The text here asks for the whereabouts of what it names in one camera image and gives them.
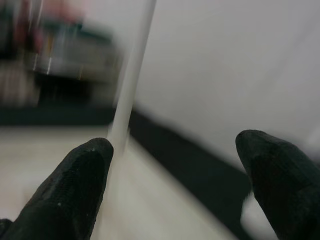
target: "blurry object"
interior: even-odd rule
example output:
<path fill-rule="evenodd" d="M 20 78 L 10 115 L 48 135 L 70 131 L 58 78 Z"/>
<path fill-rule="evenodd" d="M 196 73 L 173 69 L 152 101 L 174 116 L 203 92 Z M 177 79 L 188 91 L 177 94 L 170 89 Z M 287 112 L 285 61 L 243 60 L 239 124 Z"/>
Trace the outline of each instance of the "blurry object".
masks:
<path fill-rule="evenodd" d="M 36 106 L 38 98 L 34 76 L 21 61 L 0 62 L 0 107 Z"/>
<path fill-rule="evenodd" d="M 25 96 L 34 93 L 32 105 L 34 99 L 39 104 L 87 105 L 98 89 L 104 89 L 108 96 L 96 102 L 113 102 L 121 67 L 119 51 L 109 32 L 92 27 L 83 30 L 83 17 L 64 0 L 13 0 L 2 4 L 0 57 L 13 56 L 16 62 L 1 65 L 0 104 L 30 105 Z M 25 67 L 17 68 L 19 74 L 12 72 L 22 59 Z M 32 90 L 32 81 L 27 80 L 32 78 L 30 73 L 35 74 Z"/>
<path fill-rule="evenodd" d="M 95 85 L 114 89 L 113 101 L 121 62 L 110 34 L 50 20 L 41 24 L 41 32 L 40 51 L 29 52 L 26 58 L 41 89 L 40 104 L 88 104 Z"/>
<path fill-rule="evenodd" d="M 5 1 L 0 6 L 0 60 L 12 59 L 16 54 L 14 43 L 14 12 Z"/>
<path fill-rule="evenodd" d="M 145 57 L 156 3 L 157 0 L 146 0 L 144 3 L 145 6 L 140 18 L 140 26 L 137 29 L 132 51 L 125 69 L 123 84 L 114 115 L 114 123 L 108 136 L 108 139 L 115 148 L 115 152 L 119 151 L 121 153 L 126 145 L 131 111 L 135 102 L 138 80 Z"/>
<path fill-rule="evenodd" d="M 80 81 L 110 82 L 116 75 L 112 37 L 81 30 L 81 25 L 43 23 L 43 45 L 28 56 L 29 70 Z"/>

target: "light wooden floor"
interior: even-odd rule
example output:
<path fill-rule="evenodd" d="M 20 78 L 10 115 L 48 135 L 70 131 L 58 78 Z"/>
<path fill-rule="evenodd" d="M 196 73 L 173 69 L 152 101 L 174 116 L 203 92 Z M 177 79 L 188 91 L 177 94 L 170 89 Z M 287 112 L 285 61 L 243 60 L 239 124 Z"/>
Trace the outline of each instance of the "light wooden floor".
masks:
<path fill-rule="evenodd" d="M 0 217 L 14 220 L 72 148 L 106 132 L 106 127 L 1 128 Z M 101 206 L 93 240 L 235 239 L 132 139 L 112 163 Z"/>

